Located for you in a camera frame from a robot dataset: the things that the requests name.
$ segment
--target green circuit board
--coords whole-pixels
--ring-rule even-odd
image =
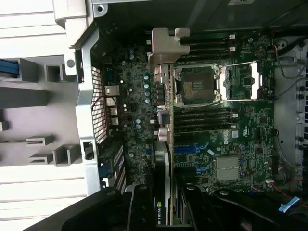
[[[233,33],[241,38],[246,33]],[[230,33],[199,34],[197,40],[227,38]],[[271,36],[256,35],[227,42],[232,52],[226,58],[209,61],[185,61],[180,59],[174,67],[182,69],[182,82],[175,89],[187,89],[185,77],[193,73],[198,79],[214,68],[202,65],[227,66],[224,87],[228,100],[217,101],[210,88],[203,88],[206,97],[185,100],[194,108],[174,109],[173,167],[184,169],[186,183],[200,184],[213,192],[219,187],[238,191],[265,191],[265,179],[271,176],[271,157],[274,128],[274,52]],[[107,65],[108,85],[120,85],[119,130],[124,140],[128,184],[148,183],[153,176],[152,141],[157,140],[157,110],[167,105],[163,85],[154,82],[148,70],[147,52],[151,45],[118,47],[113,53],[112,64]],[[228,66],[254,61],[259,73],[260,88],[253,91],[250,64]],[[190,85],[199,89],[200,83]],[[205,86],[217,87],[215,81]],[[250,100],[252,94],[257,98]]]

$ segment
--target motherboard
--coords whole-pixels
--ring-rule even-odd
[[[106,85],[120,95],[111,125],[123,138],[127,185],[152,184],[153,141],[166,143],[172,172],[212,193],[269,190],[274,139],[274,46],[271,35],[197,34],[190,53],[170,65],[170,82],[149,71],[151,39],[118,46]]]

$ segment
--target screw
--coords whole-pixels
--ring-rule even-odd
[[[195,190],[195,186],[193,186],[193,185],[188,185],[187,187],[186,187],[188,190]]]
[[[222,190],[222,191],[220,191],[219,192],[221,195],[223,195],[223,196],[226,196],[226,195],[228,195],[229,193],[227,192],[227,191],[225,191],[225,190]]]
[[[116,193],[116,192],[113,190],[113,191],[108,192],[107,195],[108,195],[108,196],[112,196],[112,195],[114,195],[115,193]]]

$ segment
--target ventilation grille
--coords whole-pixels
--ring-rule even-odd
[[[105,106],[103,97],[103,83],[100,69],[92,67],[93,98],[92,98],[92,120],[94,137],[96,143],[100,144],[107,138],[107,125],[105,117]]]

